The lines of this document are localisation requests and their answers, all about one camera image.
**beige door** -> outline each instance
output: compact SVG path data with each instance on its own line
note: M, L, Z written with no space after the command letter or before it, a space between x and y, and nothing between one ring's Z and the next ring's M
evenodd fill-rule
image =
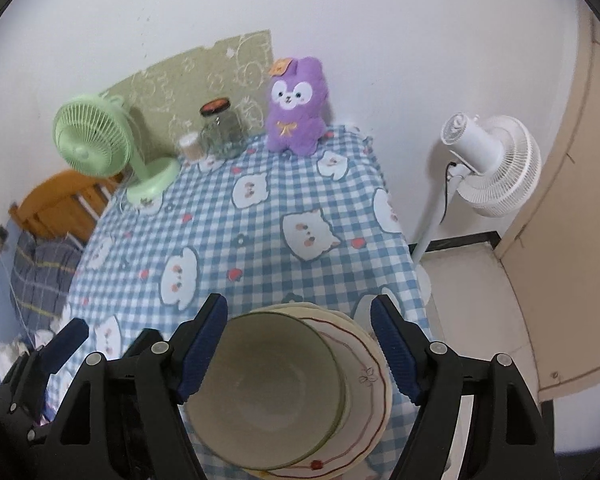
M600 44L573 143L502 263L529 331L540 398L600 382Z

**tile floor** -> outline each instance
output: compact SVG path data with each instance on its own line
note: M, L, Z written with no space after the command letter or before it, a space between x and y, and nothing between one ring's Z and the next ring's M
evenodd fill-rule
M513 358L534 398L538 372L525 321L507 275L488 244L427 253L422 266L431 280L427 315L434 338L459 355L490 360L505 352ZM454 480L464 455L472 397L463 397L451 449L451 468L443 480Z

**embroidered bow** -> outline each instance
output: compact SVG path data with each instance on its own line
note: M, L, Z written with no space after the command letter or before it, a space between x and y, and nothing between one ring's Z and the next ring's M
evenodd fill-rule
M280 137L291 137L291 132L298 127L298 123L283 123L278 121L276 126L280 128Z

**jar lid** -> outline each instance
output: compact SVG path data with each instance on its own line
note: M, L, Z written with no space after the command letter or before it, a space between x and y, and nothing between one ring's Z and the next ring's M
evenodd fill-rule
M186 148L192 146L198 140L198 132L189 132L178 139L178 143L181 147Z
M216 115L227 110L229 106L231 106L231 103L229 102L228 97L219 97L218 99L209 101L206 105L202 105L200 108L200 115L203 117Z

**green fan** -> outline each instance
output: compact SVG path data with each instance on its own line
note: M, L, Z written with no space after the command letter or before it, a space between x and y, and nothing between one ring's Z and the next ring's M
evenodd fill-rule
M160 196L180 173L180 163L171 157L148 164L134 144L130 115L120 96L80 95L62 105L54 120L58 152L74 170L107 178L131 165L135 177L126 189L129 202Z

